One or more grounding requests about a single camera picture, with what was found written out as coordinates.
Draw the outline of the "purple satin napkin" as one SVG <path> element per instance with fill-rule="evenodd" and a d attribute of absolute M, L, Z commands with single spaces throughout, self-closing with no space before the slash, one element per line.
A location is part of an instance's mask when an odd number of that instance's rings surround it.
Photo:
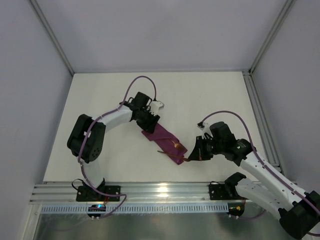
<path fill-rule="evenodd" d="M 171 132 L 166 130 L 163 126 L 159 123 L 156 124 L 154 133 L 147 133 L 144 130 L 141 133 L 151 142 L 155 142 L 160 148 L 161 151 L 166 152 L 168 154 L 177 155 L 184 157 L 184 154 L 188 151 L 187 148 L 180 143 L 180 140 L 173 135 Z M 179 142 L 181 145 L 184 146 L 184 150 L 179 151 L 174 147 L 174 144 L 171 142 L 174 140 L 176 143 Z M 184 161 L 175 157 L 168 156 L 173 162 L 177 165 L 181 165 Z"/>

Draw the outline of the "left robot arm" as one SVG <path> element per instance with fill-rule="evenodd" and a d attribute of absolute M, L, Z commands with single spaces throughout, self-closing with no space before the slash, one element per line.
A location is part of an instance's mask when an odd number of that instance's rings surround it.
<path fill-rule="evenodd" d="M 142 92 L 134 98 L 120 103 L 118 108 L 98 116 L 97 118 L 82 114 L 78 117 L 67 140 L 67 147 L 77 157 L 84 186 L 103 195 L 102 186 L 105 180 L 100 171 L 98 157 L 102 152 L 105 134 L 128 122 L 135 121 L 145 132 L 152 134 L 160 119 L 159 111 L 164 104 L 152 100 Z"/>

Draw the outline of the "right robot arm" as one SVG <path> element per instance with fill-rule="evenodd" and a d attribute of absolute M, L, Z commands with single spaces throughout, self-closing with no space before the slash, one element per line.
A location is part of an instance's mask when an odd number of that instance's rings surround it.
<path fill-rule="evenodd" d="M 208 161 L 217 155 L 224 156 L 261 183 L 257 185 L 236 172 L 224 182 L 231 196 L 249 199 L 262 207 L 296 240 L 311 234 L 320 222 L 318 192 L 308 192 L 287 179 L 263 159 L 248 140 L 237 139 L 223 121 L 212 125 L 202 121 L 197 126 L 202 134 L 196 137 L 194 149 L 188 157 L 190 161 Z"/>

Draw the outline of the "right controller board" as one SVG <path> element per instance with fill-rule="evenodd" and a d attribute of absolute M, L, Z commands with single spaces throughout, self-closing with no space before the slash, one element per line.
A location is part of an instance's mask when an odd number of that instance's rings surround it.
<path fill-rule="evenodd" d="M 231 217 L 241 217 L 245 211 L 244 205 L 229 206 L 227 214 Z"/>

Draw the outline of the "controller board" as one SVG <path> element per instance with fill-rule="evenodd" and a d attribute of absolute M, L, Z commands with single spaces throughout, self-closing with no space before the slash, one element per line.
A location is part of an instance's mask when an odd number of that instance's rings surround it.
<path fill-rule="evenodd" d="M 93 204 L 89 206 L 87 209 L 87 215 L 91 219 L 100 218 L 105 213 L 106 213 L 106 206 L 104 204 Z"/>
<path fill-rule="evenodd" d="M 245 211 L 244 205 L 229 206 L 227 214 L 231 217 L 241 217 Z"/>

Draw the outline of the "left controller board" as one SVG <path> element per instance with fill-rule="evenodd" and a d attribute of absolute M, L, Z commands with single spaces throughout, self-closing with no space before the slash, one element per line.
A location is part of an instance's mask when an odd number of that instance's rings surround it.
<path fill-rule="evenodd" d="M 104 204 L 93 204 L 89 206 L 87 209 L 87 215 L 91 219 L 100 218 L 105 213 L 106 213 L 106 206 Z"/>

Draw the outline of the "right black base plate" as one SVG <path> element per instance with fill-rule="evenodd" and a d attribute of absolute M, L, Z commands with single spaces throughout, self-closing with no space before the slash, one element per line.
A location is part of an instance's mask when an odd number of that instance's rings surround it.
<path fill-rule="evenodd" d="M 242 198 L 236 193 L 227 190 L 225 183 L 212 181 L 208 184 L 208 194 L 212 201 L 215 200 L 241 200 Z"/>

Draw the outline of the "right side aluminium rail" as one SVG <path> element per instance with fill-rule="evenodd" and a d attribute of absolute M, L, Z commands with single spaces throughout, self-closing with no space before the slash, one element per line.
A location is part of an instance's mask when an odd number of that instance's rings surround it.
<path fill-rule="evenodd" d="M 275 167 L 279 172 L 283 173 L 283 168 L 280 161 L 281 159 L 276 149 L 276 144 L 272 137 L 272 133 L 269 128 L 267 118 L 254 83 L 253 76 L 249 70 L 243 71 L 242 76 L 259 131 L 264 155 L 273 167 Z"/>

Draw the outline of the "aluminium rail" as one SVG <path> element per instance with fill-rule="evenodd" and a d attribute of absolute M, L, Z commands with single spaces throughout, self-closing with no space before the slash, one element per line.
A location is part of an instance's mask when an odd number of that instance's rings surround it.
<path fill-rule="evenodd" d="M 259 131 L 264 155 L 273 167 L 275 167 L 279 172 L 283 173 L 283 168 L 280 161 L 281 159 L 276 149 L 276 144 L 272 137 L 272 133 L 269 128 L 267 118 L 254 83 L 253 76 L 249 70 L 243 71 L 242 76 Z"/>
<path fill-rule="evenodd" d="M 168 203 L 213 203 L 229 202 L 243 204 L 242 199 L 230 197 L 211 200 L 209 182 L 107 182 L 105 194 L 121 194 L 120 201 L 126 197 L 126 204 L 168 204 Z M 34 186 L 30 204 L 73 204 L 76 203 L 76 188 L 80 181 L 47 182 Z"/>

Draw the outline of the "aluminium front rail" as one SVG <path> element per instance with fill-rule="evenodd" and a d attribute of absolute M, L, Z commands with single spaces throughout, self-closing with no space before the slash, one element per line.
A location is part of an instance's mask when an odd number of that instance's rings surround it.
<path fill-rule="evenodd" d="M 120 201 L 126 197 L 126 204 L 168 204 L 168 203 L 213 203 L 229 202 L 243 204 L 242 199 L 230 197 L 211 200 L 209 182 L 107 182 L 105 194 L 121 194 Z M 73 204 L 76 203 L 76 188 L 80 181 L 47 182 L 34 186 L 30 204 Z"/>

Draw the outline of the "left aluminium frame post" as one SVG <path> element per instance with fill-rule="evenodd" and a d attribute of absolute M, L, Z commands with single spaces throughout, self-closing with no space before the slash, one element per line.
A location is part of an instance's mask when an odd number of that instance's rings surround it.
<path fill-rule="evenodd" d="M 56 37 L 56 34 L 54 33 L 49 21 L 47 20 L 41 6 L 39 5 L 37 0 L 28 0 L 27 1 L 32 8 L 35 16 L 39 20 L 41 26 L 43 27 L 45 33 L 47 34 L 50 42 L 52 43 L 53 47 L 55 48 L 57 54 L 59 55 L 60 59 L 62 60 L 64 66 L 67 68 L 70 75 L 73 77 L 75 74 L 75 71 L 65 53 L 63 50 L 58 38 Z"/>

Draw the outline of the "aluminium frame post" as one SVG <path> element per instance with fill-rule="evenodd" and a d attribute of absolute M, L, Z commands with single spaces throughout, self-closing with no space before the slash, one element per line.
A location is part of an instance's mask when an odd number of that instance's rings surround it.
<path fill-rule="evenodd" d="M 60 59 L 62 60 L 64 66 L 67 68 L 70 75 L 73 77 L 75 74 L 75 71 L 65 53 L 63 50 L 58 38 L 56 37 L 56 34 L 54 33 L 49 21 L 47 20 L 41 6 L 39 5 L 37 0 L 28 0 L 27 1 L 32 8 L 35 16 L 39 20 L 41 26 L 43 27 L 45 33 L 47 34 L 50 42 L 52 43 L 53 47 L 55 48 L 57 54 L 59 55 Z"/>
<path fill-rule="evenodd" d="M 264 55 L 270 48 L 271 44 L 273 43 L 274 39 L 276 38 L 278 32 L 280 31 L 282 25 L 284 24 L 286 18 L 288 17 L 289 13 L 291 12 L 293 6 L 295 5 L 296 0 L 286 0 L 283 6 L 280 8 L 279 13 L 277 14 L 270 30 L 268 31 L 261 47 L 258 50 L 256 57 L 254 58 L 251 67 L 249 68 L 248 72 L 252 75 L 256 68 L 259 66 L 261 60 L 263 59 Z"/>

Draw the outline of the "right aluminium frame post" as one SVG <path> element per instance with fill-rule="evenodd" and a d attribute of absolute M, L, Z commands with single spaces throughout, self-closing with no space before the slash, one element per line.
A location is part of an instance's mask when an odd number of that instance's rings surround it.
<path fill-rule="evenodd" d="M 258 50 L 256 57 L 254 58 L 251 67 L 249 68 L 248 72 L 252 75 L 256 68 L 259 66 L 261 60 L 263 59 L 264 55 L 270 48 L 271 44 L 273 43 L 274 39 L 276 38 L 278 32 L 280 31 L 282 25 L 284 24 L 286 18 L 288 17 L 289 13 L 291 12 L 293 6 L 295 5 L 296 0 L 286 0 L 283 6 L 280 8 L 279 13 L 277 14 L 270 30 L 268 31 L 261 47 Z"/>

